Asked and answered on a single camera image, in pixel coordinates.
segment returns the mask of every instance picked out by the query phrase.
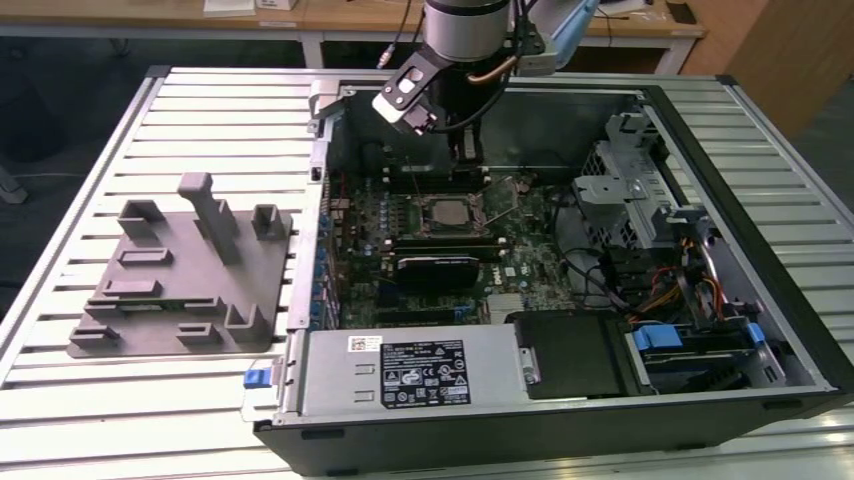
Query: white table leg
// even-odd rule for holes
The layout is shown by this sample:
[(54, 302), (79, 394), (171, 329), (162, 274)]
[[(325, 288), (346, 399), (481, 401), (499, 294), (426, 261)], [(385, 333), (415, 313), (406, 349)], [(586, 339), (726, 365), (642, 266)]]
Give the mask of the white table leg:
[(323, 68), (323, 33), (300, 32), (299, 41), (303, 44), (306, 68)]
[(674, 38), (670, 48), (662, 56), (655, 73), (658, 75), (678, 75), (682, 65), (689, 58), (691, 48), (694, 48), (695, 38)]

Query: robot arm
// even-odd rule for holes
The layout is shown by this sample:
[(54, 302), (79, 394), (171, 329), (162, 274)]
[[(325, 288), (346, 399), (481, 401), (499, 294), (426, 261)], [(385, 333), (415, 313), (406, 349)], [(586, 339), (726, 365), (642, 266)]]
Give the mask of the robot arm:
[[(550, 75), (566, 64), (599, 4), (579, 2), (553, 44), (529, 20), (537, 1), (426, 0), (425, 43), (374, 99), (375, 110), (399, 128), (419, 135), (447, 133), (459, 161), (478, 160), (481, 117), (498, 102), (511, 74)], [(445, 111), (445, 125), (437, 107)]]

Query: motherboard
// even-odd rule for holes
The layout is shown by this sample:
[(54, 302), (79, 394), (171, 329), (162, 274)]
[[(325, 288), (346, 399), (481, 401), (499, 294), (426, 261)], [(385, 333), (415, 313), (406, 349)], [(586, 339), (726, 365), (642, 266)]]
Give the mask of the motherboard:
[(503, 323), (517, 311), (574, 309), (581, 291), (554, 236), (559, 188), (526, 172), (483, 170), (463, 182), (397, 173), (342, 176), (333, 188), (339, 328)]

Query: sticker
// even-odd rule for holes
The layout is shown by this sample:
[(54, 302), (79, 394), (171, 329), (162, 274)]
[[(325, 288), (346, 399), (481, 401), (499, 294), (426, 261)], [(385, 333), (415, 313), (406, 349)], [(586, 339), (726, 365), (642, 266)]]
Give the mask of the sticker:
[(294, 22), (258, 22), (259, 27), (283, 27), (283, 28), (295, 28), (296, 23)]
[(386, 408), (471, 403), (462, 340), (386, 343), (381, 352), (382, 404)]
[(379, 352), (379, 346), (383, 344), (383, 337), (354, 336), (347, 337), (349, 352)]

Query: wooden desk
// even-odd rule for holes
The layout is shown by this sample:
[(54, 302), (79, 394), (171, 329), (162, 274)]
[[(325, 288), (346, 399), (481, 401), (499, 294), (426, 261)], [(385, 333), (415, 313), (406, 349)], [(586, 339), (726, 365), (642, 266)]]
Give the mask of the wooden desk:
[[(423, 2), (415, 0), (405, 24), (409, 41), (418, 26)], [(398, 31), (405, 0), (309, 0), (302, 28), (313, 42), (391, 41)], [(657, 0), (647, 15), (626, 14), (611, 20), (595, 18), (582, 41), (586, 47), (663, 49), (666, 53), (655, 73), (677, 74), (698, 38), (702, 25), (677, 23), (663, 0)]]
[(0, 0), (0, 23), (90, 27), (264, 29), (264, 22), (299, 28), (307, 0), (291, 11), (258, 9), (255, 16), (206, 18), (204, 0)]
[[(306, 66), (323, 68), (325, 41), (389, 42), (401, 24), (405, 0), (300, 0), (291, 11), (258, 9), (252, 17), (204, 18), (204, 0), (0, 0), (0, 36), (296, 40)], [(415, 0), (405, 31), (415, 30)], [(663, 0), (653, 19), (625, 15), (594, 19), (582, 46), (666, 50), (657, 73), (678, 73), (706, 30), (675, 23)]]

